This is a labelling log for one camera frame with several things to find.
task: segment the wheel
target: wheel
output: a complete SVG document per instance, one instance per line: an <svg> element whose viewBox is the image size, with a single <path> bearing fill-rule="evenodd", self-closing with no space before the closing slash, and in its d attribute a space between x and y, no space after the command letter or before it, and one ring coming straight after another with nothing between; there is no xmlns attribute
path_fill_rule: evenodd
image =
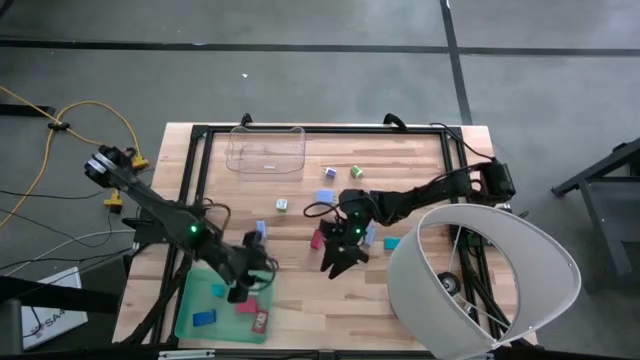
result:
<svg viewBox="0 0 640 360"><path fill-rule="evenodd" d="M443 272L438 274L438 280L442 284L442 287L447 291L450 296L460 292L460 280L458 277L450 272Z"/></svg>

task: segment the blue block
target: blue block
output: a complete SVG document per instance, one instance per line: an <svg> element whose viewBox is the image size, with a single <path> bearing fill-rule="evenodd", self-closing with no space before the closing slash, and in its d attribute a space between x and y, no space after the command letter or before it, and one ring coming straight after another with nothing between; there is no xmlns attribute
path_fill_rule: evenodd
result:
<svg viewBox="0 0 640 360"><path fill-rule="evenodd" d="M316 201L326 202L333 204L333 190L320 189L316 191Z"/></svg>
<svg viewBox="0 0 640 360"><path fill-rule="evenodd" d="M373 239L376 237L376 228L372 225L367 227L367 235L364 236L365 245L371 246L373 244Z"/></svg>
<svg viewBox="0 0 640 360"><path fill-rule="evenodd" d="M211 293L215 297L223 298L226 292L225 286L221 284L213 284L211 285Z"/></svg>
<svg viewBox="0 0 640 360"><path fill-rule="evenodd" d="M384 238L384 249L385 250L393 250L400 243L400 238L394 238L390 236L385 236Z"/></svg>
<svg viewBox="0 0 640 360"><path fill-rule="evenodd" d="M216 322L216 311L206 311L193 314L193 327L209 325Z"/></svg>
<svg viewBox="0 0 640 360"><path fill-rule="evenodd" d="M262 233L262 241L267 240L267 224L264 220L256 221L256 230Z"/></svg>

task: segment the small cube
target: small cube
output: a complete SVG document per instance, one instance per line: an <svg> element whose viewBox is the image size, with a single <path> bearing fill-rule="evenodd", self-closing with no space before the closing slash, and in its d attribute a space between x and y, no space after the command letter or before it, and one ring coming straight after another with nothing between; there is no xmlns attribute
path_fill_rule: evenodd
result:
<svg viewBox="0 0 640 360"><path fill-rule="evenodd" d="M267 240L267 223L264 220L256 221L256 230L262 233L262 241Z"/></svg>
<svg viewBox="0 0 640 360"><path fill-rule="evenodd" d="M316 201L333 204L333 194L331 189L320 189L316 191Z"/></svg>
<svg viewBox="0 0 640 360"><path fill-rule="evenodd" d="M367 227L367 234L364 236L364 244L367 246L373 245L373 239L376 237L376 228L373 224Z"/></svg>
<svg viewBox="0 0 640 360"><path fill-rule="evenodd" d="M354 179L360 179L362 177L362 170L358 166L353 165L351 168L351 176L353 176Z"/></svg>
<svg viewBox="0 0 640 360"><path fill-rule="evenodd" d="M193 314L193 327L204 326L216 322L216 311L205 311Z"/></svg>
<svg viewBox="0 0 640 360"><path fill-rule="evenodd" d="M324 176L329 180L335 179L336 178L336 174L337 174L336 169L333 169L333 168L325 168L324 169Z"/></svg>
<svg viewBox="0 0 640 360"><path fill-rule="evenodd" d="M276 200L276 209L278 209L279 212L287 212L287 200L285 199Z"/></svg>
<svg viewBox="0 0 640 360"><path fill-rule="evenodd" d="M224 294L226 293L225 286L221 284L213 284L211 286L211 293L213 294L213 296L222 299L224 297Z"/></svg>
<svg viewBox="0 0 640 360"><path fill-rule="evenodd" d="M267 321L269 320L269 312L266 310L258 310L256 318L253 320L253 328L251 331L264 334L267 329Z"/></svg>
<svg viewBox="0 0 640 360"><path fill-rule="evenodd" d="M313 237L311 238L311 248L312 249L320 249L322 244L324 243L324 235L318 229L313 233Z"/></svg>
<svg viewBox="0 0 640 360"><path fill-rule="evenodd" d="M236 314L255 314L258 311L258 301L250 296L246 302L236 304Z"/></svg>
<svg viewBox="0 0 640 360"><path fill-rule="evenodd" d="M400 243L400 238L394 238L390 236L386 236L384 238L384 249L385 250L393 250Z"/></svg>

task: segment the wood grain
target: wood grain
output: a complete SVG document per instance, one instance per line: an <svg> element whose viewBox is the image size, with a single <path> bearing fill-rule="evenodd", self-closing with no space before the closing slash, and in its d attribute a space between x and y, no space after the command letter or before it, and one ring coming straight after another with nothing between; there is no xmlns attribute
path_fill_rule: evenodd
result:
<svg viewBox="0 0 640 360"><path fill-rule="evenodd" d="M191 126L169 123L158 156L153 188L168 199L176 199L184 169ZM492 154L486 127L464 127L465 140L477 151ZM233 216L225 241L239 243L245 231L255 228L257 220L267 223L268 252L278 259L281 271L275 283L275 303L270 314L270 335L263 344L181 340L182 347L216 348L290 348L290 349L369 349L420 350L395 318L388 302L386 267L390 252L383 250L384 236L401 237L435 204L412 213L400 223L385 228L376 225L376 241L369 249L368 264L357 265L334 280L319 272L322 250L309 248L318 219L302 216L302 210L314 201L315 191L331 188L336 195L345 188L406 191L420 186L444 171L439 138L431 135L307 134L306 163L299 182L240 181L226 165L225 151L229 135L216 134L209 164L205 196L229 205ZM196 159L200 158L201 147ZM481 161L467 152L469 163ZM364 171L361 180L352 179L349 169L358 165ZM338 171L333 182L323 178L322 168ZM199 164L194 168L189 198L194 197ZM279 198L287 199L289 209L280 214L275 208ZM219 222L223 212L210 219ZM421 233L426 256L436 272L446 271L452 246L446 228ZM123 297L114 341L126 337L149 310L160 288L166 245L153 245L134 259ZM508 317L516 307L516 291L508 263L492 248L487 261L497 303ZM459 273L454 257L453 269ZM167 307L164 337L168 336L175 299ZM535 341L535 335L529 337Z"/></svg>

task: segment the pink block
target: pink block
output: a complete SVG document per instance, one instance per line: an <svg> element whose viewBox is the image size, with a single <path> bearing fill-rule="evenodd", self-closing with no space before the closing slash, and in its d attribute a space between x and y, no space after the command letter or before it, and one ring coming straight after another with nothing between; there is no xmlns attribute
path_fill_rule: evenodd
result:
<svg viewBox="0 0 640 360"><path fill-rule="evenodd" d="M316 231L313 233L313 237L311 238L311 248L318 250L322 247L323 242L324 236L322 236L322 232L316 229Z"/></svg>
<svg viewBox="0 0 640 360"><path fill-rule="evenodd" d="M258 312L258 302L255 297L249 297L246 302L236 305L236 314L255 314L256 312Z"/></svg>

